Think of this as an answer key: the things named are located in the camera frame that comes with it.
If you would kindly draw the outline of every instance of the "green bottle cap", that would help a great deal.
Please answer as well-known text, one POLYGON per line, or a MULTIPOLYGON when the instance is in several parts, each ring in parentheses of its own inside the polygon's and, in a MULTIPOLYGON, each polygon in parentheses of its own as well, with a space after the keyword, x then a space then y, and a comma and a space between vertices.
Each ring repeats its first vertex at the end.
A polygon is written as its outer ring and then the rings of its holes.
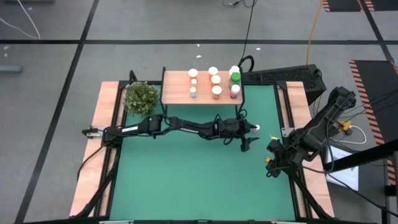
POLYGON ((234 83, 238 83, 241 81, 241 74, 239 74, 239 72, 234 72, 231 75, 231 81, 234 83))

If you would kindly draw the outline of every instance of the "white bottle cap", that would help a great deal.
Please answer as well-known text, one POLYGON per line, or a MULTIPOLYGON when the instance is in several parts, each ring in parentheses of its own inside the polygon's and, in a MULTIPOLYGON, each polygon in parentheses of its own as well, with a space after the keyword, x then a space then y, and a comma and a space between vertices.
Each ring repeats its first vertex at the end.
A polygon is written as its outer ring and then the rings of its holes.
POLYGON ((188 71, 188 75, 189 75, 189 77, 191 77, 191 78, 195 78, 195 77, 198 75, 198 70, 192 68, 192 69, 190 69, 190 70, 188 71))
POLYGON ((222 91, 223 89, 220 86, 213 86, 213 88, 211 89, 211 92, 214 95, 220 95, 222 91))
POLYGON ((231 87, 231 91, 234 93, 239 93, 239 91, 241 91, 241 87, 239 85, 233 85, 231 87))
POLYGON ((211 77, 211 82, 213 84, 220 84, 221 83, 221 77, 219 75, 213 75, 211 77))
POLYGON ((239 73, 240 73, 240 72, 241 72, 240 69, 239 69, 239 67, 236 66, 236 65, 234 65, 234 66, 231 67, 231 71, 232 71, 232 73, 234 73, 234 72, 239 72, 239 73))
POLYGON ((210 67, 209 68, 209 74, 210 75, 217 75, 218 69, 216 67, 210 67))

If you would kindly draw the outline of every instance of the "wooden table frame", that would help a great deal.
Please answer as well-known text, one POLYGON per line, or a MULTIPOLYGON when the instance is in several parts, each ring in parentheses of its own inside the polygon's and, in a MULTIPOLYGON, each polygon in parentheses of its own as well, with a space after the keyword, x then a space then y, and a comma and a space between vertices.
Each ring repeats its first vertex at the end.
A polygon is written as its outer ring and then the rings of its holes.
MULTIPOLYGON (((122 90, 128 82, 103 82, 98 97, 98 102, 93 118, 92 126, 106 127, 112 125, 122 125, 125 121, 123 96, 125 94, 122 90)), ((160 85, 160 82, 149 82, 149 84, 160 85)), ((296 128, 304 127, 310 120, 310 112, 307 105, 307 99, 303 84, 301 82, 286 82, 286 89, 279 88, 276 92, 278 94, 280 105, 278 109, 283 118, 283 126, 289 127, 290 123, 294 123, 296 128)), ((101 138, 89 139, 84 159, 90 156, 101 145, 101 138)), ((76 187, 75 197, 73 199, 70 215, 76 215, 80 212, 92 195, 96 192, 100 182, 105 178, 107 170, 109 172, 113 159, 116 155, 116 149, 103 150, 81 170, 80 178, 76 187)), ((318 156, 312 162, 304 161, 303 165, 311 167, 316 170, 323 170, 322 161, 318 156)), ((331 216, 334 217, 333 207, 329 196, 326 178, 323 174, 318 174, 309 170, 304 170, 305 182, 307 189, 312 193, 316 201, 321 207, 331 216)), ((102 198, 101 203, 98 203, 96 208, 92 211, 90 216, 109 214, 110 202, 112 201, 112 194, 110 188, 113 188, 115 181, 107 187, 102 198)), ((299 189, 292 189, 294 192, 299 192, 299 189)), ((296 193, 298 209, 295 210, 295 215, 300 217, 311 217, 308 207, 303 199, 301 193, 296 193)))

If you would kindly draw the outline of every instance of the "wooden shelf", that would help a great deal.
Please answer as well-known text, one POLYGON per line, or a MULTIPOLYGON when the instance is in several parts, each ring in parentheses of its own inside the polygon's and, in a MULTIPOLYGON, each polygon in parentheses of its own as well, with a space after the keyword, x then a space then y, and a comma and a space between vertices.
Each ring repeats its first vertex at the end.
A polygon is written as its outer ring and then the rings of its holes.
POLYGON ((165 71, 163 79, 162 103, 164 105, 241 105, 243 102, 242 91, 237 99, 229 97, 229 72, 219 71, 220 86, 223 91, 218 100, 214 100, 211 93, 211 81, 208 71, 198 71, 197 97, 192 98, 190 93, 191 83, 188 71, 165 71))

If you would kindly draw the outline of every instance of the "white cable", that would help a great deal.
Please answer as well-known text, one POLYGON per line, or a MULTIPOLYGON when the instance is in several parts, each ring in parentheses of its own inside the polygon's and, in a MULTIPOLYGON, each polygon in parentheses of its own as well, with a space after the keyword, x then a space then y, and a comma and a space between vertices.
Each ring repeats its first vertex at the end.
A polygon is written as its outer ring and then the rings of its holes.
POLYGON ((29 18, 29 20, 30 20, 30 22, 32 23, 33 27, 35 27, 35 30, 36 30, 38 39, 40 40, 40 39, 41 39, 41 36, 40 36, 39 31, 38 31, 37 28, 36 28, 35 23, 33 22, 32 18, 30 18, 30 15, 29 15, 29 14, 27 13, 27 11, 25 10, 24 5, 22 5, 21 1, 20 1, 20 0, 17 0, 17 1, 18 1, 19 5, 21 6, 22 10, 25 12, 25 14, 27 15, 27 17, 29 18))
POLYGON ((333 138, 331 138, 331 139, 334 140, 334 141, 336 141, 336 142, 343 142, 343 143, 349 143, 349 144, 365 144, 365 143, 366 143, 366 135, 365 135, 365 132, 364 132, 360 127, 355 126, 355 125, 350 125, 349 127, 350 127, 350 128, 358 128, 358 129, 362 132, 363 138, 365 138, 365 140, 364 140, 363 142, 351 142, 351 141, 344 141, 344 140, 336 140, 336 139, 333 139, 333 138))
POLYGON ((7 26, 9 26, 9 27, 12 27, 12 28, 14 28, 14 29, 19 30, 19 32, 23 33, 24 35, 26 35, 26 36, 28 36, 28 37, 30 37, 30 38, 39 39, 39 40, 40 40, 40 39, 41 39, 41 36, 40 36, 39 31, 38 31, 37 28, 36 28, 35 23, 33 22, 32 18, 30 18, 29 14, 28 14, 27 11, 25 10, 25 8, 24 8, 24 6, 22 5, 21 1, 20 1, 20 0, 17 0, 17 1, 18 1, 19 5, 21 5, 22 10, 25 12, 25 14, 27 15, 27 17, 28 17, 29 20, 31 21, 33 27, 35 28, 36 33, 37 33, 37 37, 34 37, 34 36, 32 36, 32 35, 27 34, 27 33, 24 32, 22 29, 20 29, 20 28, 14 26, 14 25, 9 24, 8 22, 6 22, 6 21, 5 21, 3 18, 1 18, 1 17, 0 17, 0 21, 3 22, 3 23, 5 23, 5 25, 7 25, 7 26))

